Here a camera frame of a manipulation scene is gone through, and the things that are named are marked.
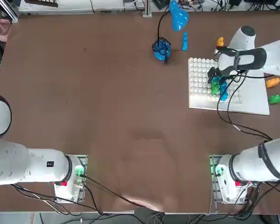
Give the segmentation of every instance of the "floor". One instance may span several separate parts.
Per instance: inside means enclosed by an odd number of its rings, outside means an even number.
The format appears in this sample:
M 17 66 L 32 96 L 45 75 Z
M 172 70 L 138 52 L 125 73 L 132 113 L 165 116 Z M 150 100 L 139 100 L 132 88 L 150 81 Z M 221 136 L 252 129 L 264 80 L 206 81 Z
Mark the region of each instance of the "floor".
M 135 211 L 137 216 L 144 223 L 153 211 L 148 209 L 138 209 Z M 83 213 L 82 219 L 84 224 L 90 224 L 90 219 L 97 218 L 98 215 L 94 213 Z M 215 219 L 222 216 L 210 215 L 204 219 Z M 163 219 L 164 224 L 190 224 L 195 219 L 195 215 L 166 215 Z M 213 223 L 216 224 L 278 224 L 276 216 L 263 216 L 264 221 L 261 220 L 259 215 L 252 215 L 245 221 L 238 221 L 232 217 L 221 219 Z M 71 217 L 58 215 L 56 213 L 42 213 L 43 224 L 80 224 L 80 217 Z M 152 218 L 150 224 L 156 224 Z M 42 224 L 39 213 L 0 213 L 0 224 Z M 107 220 L 96 221 L 95 224 L 141 224 L 135 217 L 130 215 L 119 215 L 117 217 L 109 218 Z M 200 221 L 199 224 L 209 224 L 209 222 Z

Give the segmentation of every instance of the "white robotic arm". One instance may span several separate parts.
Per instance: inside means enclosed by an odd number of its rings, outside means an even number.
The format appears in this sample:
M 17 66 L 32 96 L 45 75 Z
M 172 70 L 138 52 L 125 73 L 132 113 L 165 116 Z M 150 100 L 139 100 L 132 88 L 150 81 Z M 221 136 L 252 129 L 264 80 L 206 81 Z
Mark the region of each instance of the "white robotic arm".
M 216 75 L 235 75 L 239 70 L 260 70 L 280 76 L 280 40 L 254 47 L 255 31 L 241 27 L 218 59 Z M 218 179 L 223 203 L 244 203 L 251 182 L 280 180 L 280 138 L 246 149 L 240 154 L 224 155 L 214 175 Z
M 280 40 L 255 48 L 255 36 L 249 26 L 235 33 L 229 46 L 221 51 L 217 70 L 220 75 L 235 75 L 237 70 L 260 70 L 280 76 Z
M 11 120 L 10 106 L 0 96 L 0 138 L 8 131 Z M 85 182 L 85 178 L 77 174 L 85 175 L 84 164 L 77 156 L 64 155 L 54 149 L 28 149 L 20 144 L 0 141 L 0 185 L 53 182 L 57 197 L 77 202 L 84 198 Z

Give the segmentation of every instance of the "orange block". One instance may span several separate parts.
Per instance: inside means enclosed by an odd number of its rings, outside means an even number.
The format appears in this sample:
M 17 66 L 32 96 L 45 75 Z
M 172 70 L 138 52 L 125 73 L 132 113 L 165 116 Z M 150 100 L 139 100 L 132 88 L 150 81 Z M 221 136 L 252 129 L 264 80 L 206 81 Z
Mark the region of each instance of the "orange block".
M 220 47 L 224 46 L 224 38 L 223 37 L 218 38 L 217 46 L 220 46 Z
M 280 82 L 279 78 L 271 78 L 266 81 L 266 87 L 267 88 L 275 87 L 276 85 L 279 84 L 279 82 Z

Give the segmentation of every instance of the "brown table surface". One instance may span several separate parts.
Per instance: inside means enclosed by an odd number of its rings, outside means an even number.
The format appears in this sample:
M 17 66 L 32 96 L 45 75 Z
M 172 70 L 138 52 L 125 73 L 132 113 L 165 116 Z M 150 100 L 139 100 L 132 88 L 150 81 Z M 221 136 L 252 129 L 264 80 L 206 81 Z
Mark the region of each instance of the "brown table surface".
M 188 58 L 212 58 L 217 38 L 228 44 L 243 25 L 256 30 L 256 46 L 276 41 L 280 14 L 191 13 L 182 32 L 172 30 L 168 15 L 161 25 L 173 49 L 167 66 L 151 51 L 159 17 L 22 16 L 12 27 L 0 71 L 0 94 L 13 112 L 4 140 L 87 154 L 88 175 L 117 193 L 159 211 L 205 213 L 209 155 L 238 153 L 260 140 L 224 123 L 215 111 L 188 108 Z M 181 51 L 184 31 L 186 52 Z M 267 92 L 280 93 L 280 84 Z M 270 106 L 270 112 L 231 116 L 278 138 L 280 104 Z M 87 184 L 102 210 L 135 208 Z M 24 186 L 53 194 L 47 183 Z M 87 193 L 85 204 L 92 205 Z M 220 205 L 219 212 L 230 208 Z M 0 211 L 49 210 L 0 186 Z M 280 213 L 280 194 L 268 194 L 255 212 Z

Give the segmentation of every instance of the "green block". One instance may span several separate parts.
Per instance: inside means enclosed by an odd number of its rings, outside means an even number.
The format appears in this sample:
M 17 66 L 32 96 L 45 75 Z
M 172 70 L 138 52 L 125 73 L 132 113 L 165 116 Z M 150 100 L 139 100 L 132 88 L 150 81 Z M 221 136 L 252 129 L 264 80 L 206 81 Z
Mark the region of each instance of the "green block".
M 269 97 L 269 104 L 277 104 L 280 103 L 280 95 L 273 95 Z
M 212 81 L 210 84 L 211 94 L 217 95 L 220 92 L 220 84 L 218 81 Z

